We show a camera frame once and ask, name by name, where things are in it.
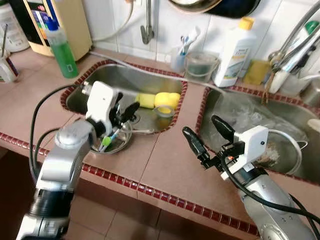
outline white cable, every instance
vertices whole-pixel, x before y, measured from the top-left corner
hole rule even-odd
[[[130,18],[131,18],[131,15],[134,11],[134,0],[132,0],[130,2],[130,10],[129,10],[129,14],[128,14],[128,17],[126,18],[125,22],[118,28],[117,31],[115,31],[114,33],[110,34],[110,35],[107,35],[107,36],[101,36],[101,37],[96,37],[96,38],[93,38],[92,41],[95,41],[95,42],[98,42],[98,41],[103,41],[103,40],[106,40],[106,39],[109,39],[109,38],[112,38],[114,37],[115,35],[117,35],[120,31],[122,31],[122,29],[127,25],[127,23],[129,22]]]
[[[115,61],[116,63],[118,64],[121,64],[125,67],[128,67],[128,68],[131,68],[131,69],[134,69],[140,73],[144,73],[144,74],[149,74],[149,75],[152,75],[152,76],[156,76],[156,77],[161,77],[161,78],[165,78],[165,79],[171,79],[171,80],[176,80],[176,81],[184,81],[184,82],[189,82],[189,83],[193,83],[193,84],[198,84],[198,85],[202,85],[202,86],[205,86],[205,87],[209,87],[211,89],[214,89],[216,91],[218,91],[219,93],[222,93],[224,94],[225,91],[212,85],[212,84],[209,84],[209,83],[206,83],[206,82],[200,82],[200,81],[196,81],[196,80],[191,80],[191,79],[187,79],[187,78],[184,78],[184,77],[178,77],[178,76],[169,76],[169,75],[163,75],[163,74],[160,74],[160,73],[155,73],[155,72],[150,72],[150,71],[146,71],[146,70],[142,70],[138,67],[135,67],[135,66],[132,66],[131,64],[128,64],[124,61],[121,61],[119,59],[116,59],[114,57],[111,57],[111,56],[108,56],[108,55],[105,55],[105,54],[101,54],[101,53],[98,53],[98,52],[95,52],[95,51],[89,51],[89,54],[91,55],[94,55],[94,56],[97,56],[97,57],[100,57],[100,58],[105,58],[105,59],[110,59],[112,61]]]
[[[292,136],[290,136],[289,134],[287,134],[283,131],[279,131],[276,129],[269,129],[269,133],[282,135],[283,137],[288,139],[291,142],[291,144],[293,145],[294,149],[296,150],[297,160],[296,160],[294,167],[290,171],[288,171],[287,174],[294,174],[298,170],[298,168],[300,167],[301,162],[302,162],[302,152],[301,152],[299,144]]]

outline yellow sponge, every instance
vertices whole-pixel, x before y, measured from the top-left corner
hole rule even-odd
[[[243,82],[246,84],[260,85],[270,70],[271,66],[268,61],[254,59],[250,63]]]
[[[155,95],[154,106],[169,106],[172,109],[176,109],[179,103],[180,94],[179,93],[169,93],[169,92],[159,92]]]
[[[154,94],[139,93],[135,100],[140,103],[140,107],[153,109],[155,108],[155,97]]]
[[[139,93],[135,100],[140,103],[140,106],[147,109],[160,107],[158,110],[164,114],[170,113],[178,106],[180,99],[179,93],[159,92],[156,95]]]

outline toothbrush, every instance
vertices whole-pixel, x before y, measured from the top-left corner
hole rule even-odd
[[[99,152],[100,153],[103,153],[106,150],[106,148],[112,143],[112,141],[115,140],[115,138],[118,135],[119,131],[120,131],[120,128],[117,129],[112,136],[105,136],[103,138],[103,140],[101,142],[101,145],[99,147]]]
[[[188,34],[186,37],[181,37],[181,40],[183,39],[183,45],[179,51],[179,55],[183,56],[186,55],[190,45],[197,39],[197,37],[200,35],[201,30],[198,26],[194,27],[194,29],[191,31],[191,33]]]

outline sink basin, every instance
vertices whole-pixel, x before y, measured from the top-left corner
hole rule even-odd
[[[308,145],[301,150],[302,163],[293,175],[315,183],[320,183],[320,134],[307,125],[309,119],[317,119],[318,117],[310,110],[299,105],[269,100],[266,108],[266,106],[260,104],[260,97],[230,90],[219,92],[213,89],[208,93],[202,123],[198,132],[203,142],[209,148],[216,150],[214,144],[215,138],[213,135],[217,133],[217,130],[211,122],[211,116],[215,113],[215,108],[217,107],[216,103],[218,100],[220,103],[223,103],[223,101],[227,98],[229,99],[229,97],[235,99],[237,102],[245,102],[250,99],[259,108],[258,111],[263,111],[264,108],[268,109],[274,115],[283,118],[302,130],[308,138]]]
[[[186,83],[181,81],[153,76],[113,63],[99,67],[86,81],[90,84],[101,81],[122,92],[123,98],[119,101],[122,112],[135,102],[138,93],[169,92],[181,94],[182,90],[187,87]],[[65,105],[68,110],[84,115],[87,112],[87,101],[88,96],[82,94],[80,89],[76,89],[67,97]],[[131,123],[132,128],[146,133],[164,131],[171,125],[172,119],[175,117],[160,117],[152,109],[143,107],[140,107],[135,115],[137,119]]]

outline red mosaic tile border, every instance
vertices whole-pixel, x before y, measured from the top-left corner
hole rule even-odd
[[[178,208],[182,208],[188,211],[191,211],[195,214],[201,215],[205,218],[211,219],[213,221],[219,222],[221,224],[230,226],[237,230],[259,236],[258,229],[255,225],[239,220],[237,218],[225,215],[223,213],[214,211],[212,209],[206,208],[204,206],[195,204],[191,201],[182,199],[178,196],[171,195],[167,192],[160,191],[153,187],[150,187],[145,184],[141,184],[139,182],[133,181],[131,179],[125,178],[123,176],[116,175],[114,173],[108,172],[106,170],[100,169],[95,166],[91,166],[89,164],[84,163],[82,165],[82,170],[98,177],[104,178],[106,180],[112,181],[114,183],[123,185],[127,188],[139,191],[143,194],[152,196],[156,199],[162,200],[168,204],[172,204],[177,206]]]
[[[242,87],[242,86],[236,86],[236,85],[235,86],[230,86],[230,87],[228,87],[228,89],[232,90],[232,91],[236,91],[236,92],[241,92],[241,93],[254,95],[254,96],[257,96],[257,97],[262,97],[262,95],[264,93],[263,91],[260,91],[260,90],[254,90],[254,89],[250,89],[248,87]],[[318,117],[320,117],[320,108],[309,106],[309,105],[305,104],[300,99],[297,99],[297,98],[294,98],[294,97],[289,97],[289,96],[284,96],[284,95],[281,95],[279,93],[269,94],[269,99],[270,100],[274,100],[274,101],[278,101],[278,102],[283,102],[283,103],[293,104],[293,105],[297,105],[297,106],[303,107],[303,108],[308,109],[309,111],[313,112]]]
[[[260,91],[260,90],[253,90],[253,89],[250,89],[250,88],[247,88],[247,87],[242,87],[242,86],[230,86],[230,87],[228,87],[228,89],[232,90],[232,91],[236,91],[236,92],[242,92],[242,93],[246,93],[246,94],[251,94],[251,95],[254,95],[254,96],[257,96],[257,97],[262,97],[262,95],[264,93],[263,91]],[[201,107],[200,107],[199,114],[198,114],[198,117],[197,117],[197,120],[196,120],[196,124],[195,124],[195,128],[194,128],[194,130],[195,130],[195,132],[197,134],[199,134],[199,132],[200,132],[201,123],[202,123],[202,120],[203,120],[203,117],[204,117],[204,113],[205,113],[206,102],[207,102],[207,98],[208,98],[208,95],[209,95],[210,91],[211,91],[211,88],[209,88],[209,87],[206,87],[204,89],[204,91],[203,91],[203,98],[202,98],[202,101],[201,101]],[[288,103],[288,104],[298,105],[300,107],[303,107],[303,108],[306,108],[306,109],[310,110],[315,115],[320,117],[320,108],[311,107],[311,106],[303,103],[300,99],[296,99],[296,98],[292,98],[292,97],[288,97],[288,96],[283,96],[283,95],[280,95],[280,94],[270,94],[269,95],[269,99],[270,100],[274,100],[274,101]],[[215,153],[215,151],[212,150],[206,144],[205,144],[205,147],[210,152]],[[307,180],[307,179],[304,179],[304,178],[301,178],[301,177],[298,177],[298,176],[290,175],[290,174],[287,174],[287,173],[277,172],[277,171],[274,171],[272,169],[268,169],[268,171],[270,171],[272,173],[275,173],[275,174],[280,174],[280,175],[283,175],[283,176],[286,176],[286,177],[290,177],[290,178],[295,179],[295,180],[299,180],[299,181],[302,181],[302,182],[305,182],[305,183],[312,184],[312,185],[320,187],[319,183],[313,182],[313,181],[310,181],[310,180]]]
[[[0,140],[5,141],[10,144],[13,144],[13,145],[16,145],[16,146],[23,148],[23,149],[26,149],[26,150],[30,149],[30,144],[28,142],[22,141],[20,139],[17,139],[13,136],[9,136],[9,135],[2,133],[2,132],[0,132]],[[33,145],[33,151],[35,151],[35,150],[36,150],[36,145]],[[43,156],[47,156],[48,153],[49,153],[49,150],[44,149],[42,147],[39,148],[38,154],[43,155]]]
[[[150,72],[150,73],[156,73],[156,74],[162,74],[162,75],[167,75],[167,76],[172,76],[172,77],[180,77],[180,78],[183,77],[183,76],[181,76],[181,75],[179,75],[177,73],[174,73],[174,72],[164,71],[164,70],[161,70],[161,69],[148,67],[148,66],[137,65],[137,64],[129,63],[129,62],[127,62],[127,63],[130,64],[133,67],[139,68],[141,70],[144,70],[144,71],[147,71],[147,72]],[[101,66],[105,66],[105,65],[108,65],[108,64],[118,64],[118,63],[115,62],[115,61],[112,61],[112,60],[98,61],[92,67],[90,67],[81,77],[79,77],[74,83],[75,84],[82,84],[95,70],[97,70]],[[163,133],[163,132],[169,130],[170,128],[172,128],[177,123],[178,115],[179,115],[182,103],[184,101],[184,98],[185,98],[185,95],[186,95],[186,92],[187,92],[187,89],[188,89],[188,83],[186,81],[181,81],[181,83],[182,83],[182,90],[181,90],[181,94],[180,94],[180,99],[179,99],[179,102],[178,102],[178,106],[175,109],[175,113],[174,113],[174,115],[172,117],[172,121],[171,121],[170,125],[167,128],[165,128],[165,129],[163,129],[161,131],[154,132],[152,134]],[[70,112],[74,112],[74,111],[71,111],[67,107],[67,97],[74,90],[75,90],[75,87],[69,87],[68,89],[66,89],[61,94],[61,97],[60,97],[60,103],[61,103],[62,107],[65,110],[70,111]]]

